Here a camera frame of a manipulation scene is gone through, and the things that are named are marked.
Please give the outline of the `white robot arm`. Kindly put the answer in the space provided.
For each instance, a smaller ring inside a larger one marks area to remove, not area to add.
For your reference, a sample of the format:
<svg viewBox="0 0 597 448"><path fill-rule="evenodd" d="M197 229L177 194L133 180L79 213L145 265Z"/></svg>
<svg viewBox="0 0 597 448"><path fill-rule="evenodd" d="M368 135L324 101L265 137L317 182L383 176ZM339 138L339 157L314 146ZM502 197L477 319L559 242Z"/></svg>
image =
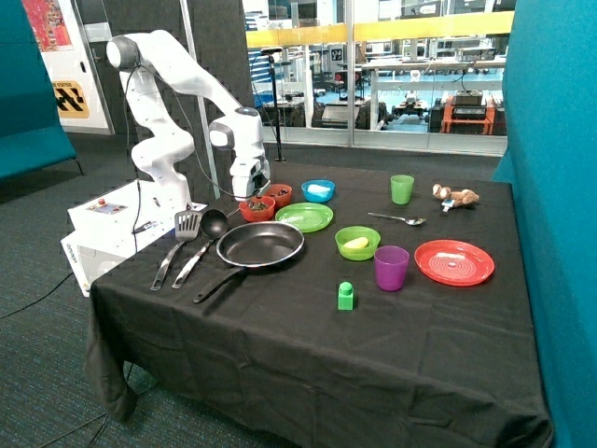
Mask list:
<svg viewBox="0 0 597 448"><path fill-rule="evenodd" d="M156 185L160 205L175 212L191 203L187 178L176 163L195 149L193 136L179 127L167 111L158 85L173 92L213 103L221 117L209 125L213 147L230 150L231 196L237 201L263 194L271 185L259 113L245 107L204 70L170 33L118 35L106 45L106 56L118 70L134 121L151 133L132 149L135 166Z"/></svg>

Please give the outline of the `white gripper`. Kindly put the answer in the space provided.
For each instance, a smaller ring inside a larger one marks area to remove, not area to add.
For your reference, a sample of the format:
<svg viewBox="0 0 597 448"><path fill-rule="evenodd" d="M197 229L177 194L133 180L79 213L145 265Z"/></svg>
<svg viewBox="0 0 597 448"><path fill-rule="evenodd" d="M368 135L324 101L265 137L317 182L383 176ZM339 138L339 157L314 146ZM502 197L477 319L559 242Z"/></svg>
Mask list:
<svg viewBox="0 0 597 448"><path fill-rule="evenodd" d="M271 185L269 162L264 158L237 157L229 169L232 177L232 194L236 200L246 200L255 195L263 199L268 196ZM253 199L247 200L249 208L255 208Z"/></svg>

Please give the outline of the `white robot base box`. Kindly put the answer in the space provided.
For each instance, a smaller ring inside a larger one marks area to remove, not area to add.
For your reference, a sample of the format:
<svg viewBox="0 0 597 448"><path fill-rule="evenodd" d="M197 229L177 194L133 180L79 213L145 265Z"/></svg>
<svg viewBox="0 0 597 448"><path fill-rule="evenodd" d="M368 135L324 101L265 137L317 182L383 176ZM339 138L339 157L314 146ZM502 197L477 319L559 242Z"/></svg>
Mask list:
<svg viewBox="0 0 597 448"><path fill-rule="evenodd" d="M145 180L70 208L74 231L61 244L82 294L89 296L93 281L172 231L175 213Z"/></svg>

